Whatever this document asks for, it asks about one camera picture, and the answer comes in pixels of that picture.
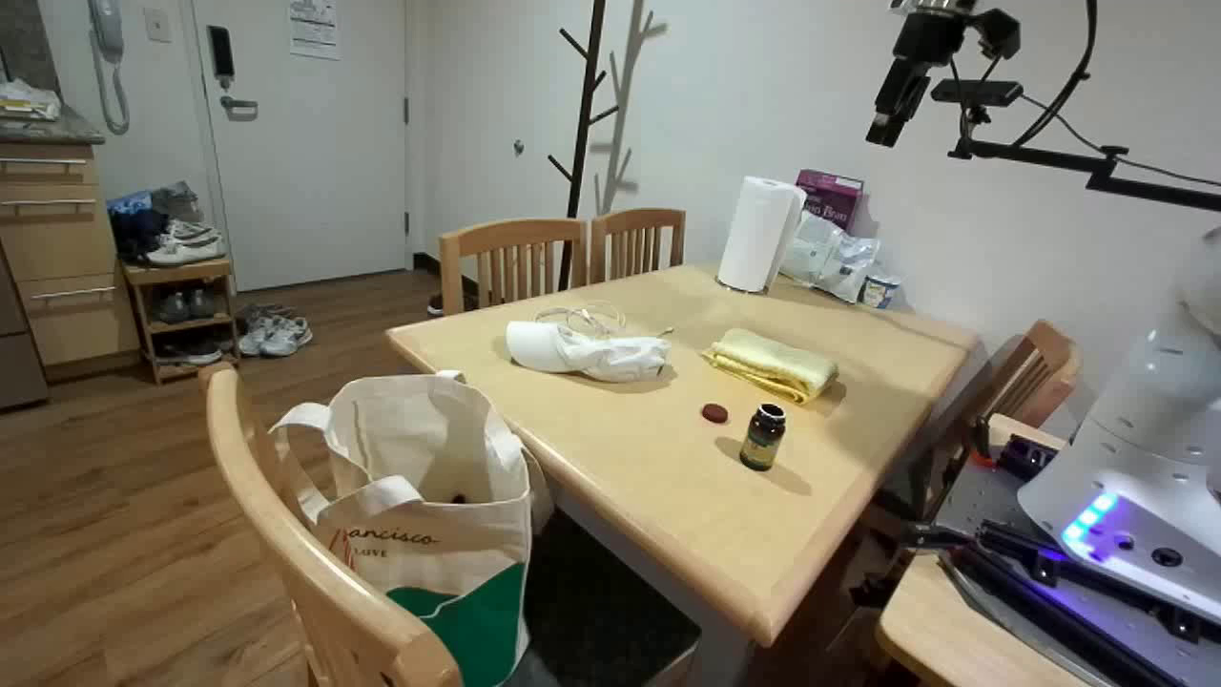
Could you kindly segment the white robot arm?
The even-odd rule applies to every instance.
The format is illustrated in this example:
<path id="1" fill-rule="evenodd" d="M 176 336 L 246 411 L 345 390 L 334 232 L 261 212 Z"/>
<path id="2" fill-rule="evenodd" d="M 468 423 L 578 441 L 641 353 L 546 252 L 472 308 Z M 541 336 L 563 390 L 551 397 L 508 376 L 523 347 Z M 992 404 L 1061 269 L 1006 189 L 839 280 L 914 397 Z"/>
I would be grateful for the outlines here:
<path id="1" fill-rule="evenodd" d="M 1019 507 L 1084 570 L 1221 624 L 1221 232 Z"/>

